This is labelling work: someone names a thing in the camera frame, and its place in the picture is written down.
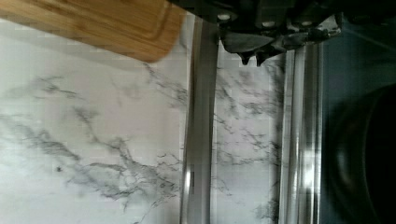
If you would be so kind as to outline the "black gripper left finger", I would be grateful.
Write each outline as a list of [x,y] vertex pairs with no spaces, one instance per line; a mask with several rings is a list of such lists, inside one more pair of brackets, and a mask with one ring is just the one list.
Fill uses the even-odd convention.
[[239,56],[242,65],[247,65],[251,58],[261,65],[275,56],[275,31],[272,29],[222,24],[219,26],[219,38],[227,52]]

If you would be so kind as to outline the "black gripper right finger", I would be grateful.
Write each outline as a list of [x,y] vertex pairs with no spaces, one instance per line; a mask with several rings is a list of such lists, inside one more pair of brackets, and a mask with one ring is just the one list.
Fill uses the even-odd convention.
[[256,64],[260,67],[269,58],[306,45],[321,43],[340,35],[341,32],[341,15],[331,15],[319,25],[313,27],[293,28],[291,34],[280,35],[274,41],[260,47],[255,52]]

